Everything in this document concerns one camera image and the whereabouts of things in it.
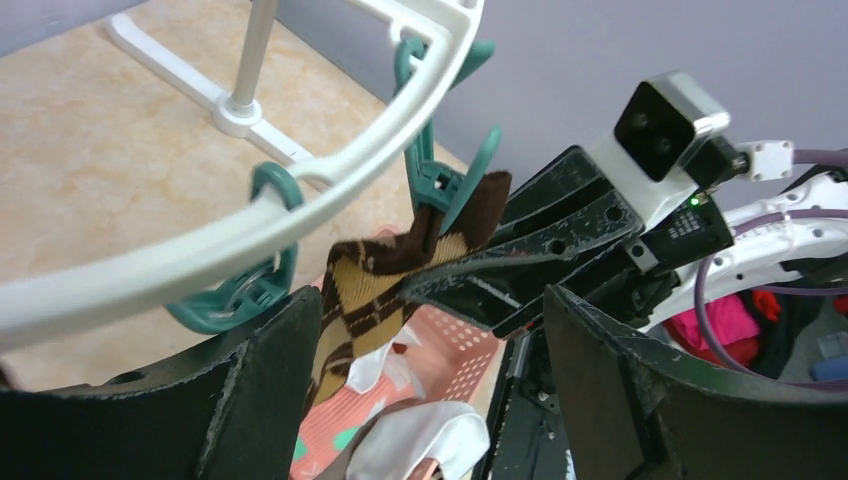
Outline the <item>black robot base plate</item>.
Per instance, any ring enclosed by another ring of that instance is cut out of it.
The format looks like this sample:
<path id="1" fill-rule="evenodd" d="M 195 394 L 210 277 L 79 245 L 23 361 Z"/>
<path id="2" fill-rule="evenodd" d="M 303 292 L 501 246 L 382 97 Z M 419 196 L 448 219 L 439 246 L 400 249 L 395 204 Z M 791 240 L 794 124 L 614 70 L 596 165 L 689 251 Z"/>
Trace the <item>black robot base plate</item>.
<path id="1" fill-rule="evenodd" d="M 474 480 L 576 477 L 543 330 L 507 343 L 487 426 L 491 446 Z"/>

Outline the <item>pink dotted sock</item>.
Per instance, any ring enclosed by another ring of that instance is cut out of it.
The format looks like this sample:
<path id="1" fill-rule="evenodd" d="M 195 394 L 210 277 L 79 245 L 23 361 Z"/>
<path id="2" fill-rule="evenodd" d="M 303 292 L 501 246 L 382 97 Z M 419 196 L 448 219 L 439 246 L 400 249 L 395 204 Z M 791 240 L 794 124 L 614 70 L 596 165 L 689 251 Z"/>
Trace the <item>pink dotted sock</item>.
<path id="1" fill-rule="evenodd" d="M 313 479 L 348 446 L 361 426 L 385 407 L 416 396 L 411 383 L 398 387 L 382 375 L 364 394 L 343 387 L 329 400 L 313 407 L 301 423 L 290 477 Z"/>

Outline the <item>brown argyle sock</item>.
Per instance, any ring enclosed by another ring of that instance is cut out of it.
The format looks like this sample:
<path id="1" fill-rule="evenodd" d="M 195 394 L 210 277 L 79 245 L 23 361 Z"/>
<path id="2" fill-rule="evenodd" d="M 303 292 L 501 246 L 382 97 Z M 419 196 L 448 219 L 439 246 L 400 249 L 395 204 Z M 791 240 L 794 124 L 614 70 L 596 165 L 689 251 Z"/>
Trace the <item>brown argyle sock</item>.
<path id="1" fill-rule="evenodd" d="M 406 278 L 460 260 L 482 248 L 503 214 L 512 176 L 483 176 L 459 216 L 441 229 L 444 215 L 423 205 L 404 233 L 335 243 L 321 287 L 323 318 L 306 406 L 312 408 L 346 383 L 354 360 L 387 344 L 419 308 L 401 298 Z"/>

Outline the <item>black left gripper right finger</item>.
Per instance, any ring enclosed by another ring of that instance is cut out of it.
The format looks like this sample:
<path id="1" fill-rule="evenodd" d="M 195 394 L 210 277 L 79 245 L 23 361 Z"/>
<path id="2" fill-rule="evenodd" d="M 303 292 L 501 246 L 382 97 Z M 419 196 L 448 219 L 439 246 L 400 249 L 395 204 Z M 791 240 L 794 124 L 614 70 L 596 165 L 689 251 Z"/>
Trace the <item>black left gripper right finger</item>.
<path id="1" fill-rule="evenodd" d="M 570 291 L 544 327 L 580 479 L 843 479 L 847 397 L 695 358 Z"/>

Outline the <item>white oval clip hanger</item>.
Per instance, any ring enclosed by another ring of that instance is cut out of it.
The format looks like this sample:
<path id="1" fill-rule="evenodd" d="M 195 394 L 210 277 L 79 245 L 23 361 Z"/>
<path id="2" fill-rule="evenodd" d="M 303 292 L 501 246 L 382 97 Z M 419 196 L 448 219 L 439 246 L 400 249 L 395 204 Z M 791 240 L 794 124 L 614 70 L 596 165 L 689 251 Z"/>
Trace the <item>white oval clip hanger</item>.
<path id="1" fill-rule="evenodd" d="M 480 1 L 363 1 L 403 31 L 427 41 L 416 73 L 385 111 L 347 146 L 291 168 L 327 189 L 288 207 L 270 186 L 231 216 L 131 253 L 1 288 L 1 347 L 15 350 L 96 328 L 174 302 L 237 274 L 313 232 L 344 208 L 408 146 L 440 105 L 469 52 Z"/>

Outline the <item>white black striped sock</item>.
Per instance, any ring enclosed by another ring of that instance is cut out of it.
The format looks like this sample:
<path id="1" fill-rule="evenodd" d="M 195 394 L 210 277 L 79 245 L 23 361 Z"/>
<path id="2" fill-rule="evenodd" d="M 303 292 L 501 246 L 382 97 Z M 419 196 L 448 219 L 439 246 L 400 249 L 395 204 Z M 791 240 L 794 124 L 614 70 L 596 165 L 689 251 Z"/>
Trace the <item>white black striped sock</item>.
<path id="1" fill-rule="evenodd" d="M 426 391 L 404 353 L 397 353 L 396 347 L 421 346 L 422 343 L 414 330 L 404 326 L 387 344 L 377 350 L 357 358 L 351 364 L 346 386 L 358 394 L 373 390 L 378 381 L 385 376 L 400 391 L 412 387 L 416 398 L 424 398 Z"/>
<path id="2" fill-rule="evenodd" d="M 347 479 L 407 479 L 434 460 L 444 479 L 461 479 L 490 447 L 482 416 L 460 401 L 436 401 L 380 415 L 354 448 Z"/>

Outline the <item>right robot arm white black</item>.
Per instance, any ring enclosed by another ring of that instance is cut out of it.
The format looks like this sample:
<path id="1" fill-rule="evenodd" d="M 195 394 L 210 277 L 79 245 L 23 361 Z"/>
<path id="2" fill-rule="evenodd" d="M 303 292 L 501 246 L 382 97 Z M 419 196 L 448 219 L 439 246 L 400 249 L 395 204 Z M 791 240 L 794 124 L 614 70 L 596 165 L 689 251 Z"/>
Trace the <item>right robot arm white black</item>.
<path id="1" fill-rule="evenodd" d="M 846 207 L 847 172 L 828 167 L 726 213 L 698 192 L 646 229 L 573 146 L 510 195 L 485 249 L 412 276 L 401 295 L 505 338 L 538 327 L 545 289 L 560 286 L 644 331 L 696 296 L 844 279 Z"/>

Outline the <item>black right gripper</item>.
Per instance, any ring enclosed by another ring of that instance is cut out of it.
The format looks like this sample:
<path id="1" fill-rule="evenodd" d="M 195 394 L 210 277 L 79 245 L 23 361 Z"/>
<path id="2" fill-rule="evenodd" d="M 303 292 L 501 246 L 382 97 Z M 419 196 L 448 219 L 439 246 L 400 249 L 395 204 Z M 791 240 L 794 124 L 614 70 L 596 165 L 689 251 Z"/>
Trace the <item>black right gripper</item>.
<path id="1" fill-rule="evenodd" d="M 562 286 L 633 327 L 682 285 L 677 269 L 733 245 L 712 197 L 698 192 L 654 229 L 572 146 L 506 203 L 489 248 L 404 281 L 401 297 L 490 332 L 541 326 L 543 294 Z"/>

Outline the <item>white black striped sock front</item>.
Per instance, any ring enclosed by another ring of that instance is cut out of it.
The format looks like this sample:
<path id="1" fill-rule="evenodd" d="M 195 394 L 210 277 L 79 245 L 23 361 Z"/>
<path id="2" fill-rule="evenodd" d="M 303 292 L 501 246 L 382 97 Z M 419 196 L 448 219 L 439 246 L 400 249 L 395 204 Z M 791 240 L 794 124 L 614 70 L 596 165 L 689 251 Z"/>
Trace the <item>white black striped sock front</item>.
<path id="1" fill-rule="evenodd" d="M 358 394 L 373 390 L 378 381 L 385 376 L 400 391 L 412 387 L 416 398 L 424 398 L 426 391 L 404 353 L 397 353 L 396 347 L 421 346 L 422 343 L 414 330 L 404 326 L 387 344 L 377 350 L 357 358 L 351 364 L 346 386 Z"/>

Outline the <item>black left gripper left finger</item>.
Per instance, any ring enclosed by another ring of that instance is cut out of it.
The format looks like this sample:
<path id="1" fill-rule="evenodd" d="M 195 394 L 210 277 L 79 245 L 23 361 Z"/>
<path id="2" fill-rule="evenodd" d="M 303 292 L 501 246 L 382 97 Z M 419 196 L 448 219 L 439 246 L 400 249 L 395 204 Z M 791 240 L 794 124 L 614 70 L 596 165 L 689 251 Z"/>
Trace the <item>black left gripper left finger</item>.
<path id="1" fill-rule="evenodd" d="M 1 393 L 5 479 L 285 479 L 321 295 L 304 287 L 228 332 L 108 383 Z"/>

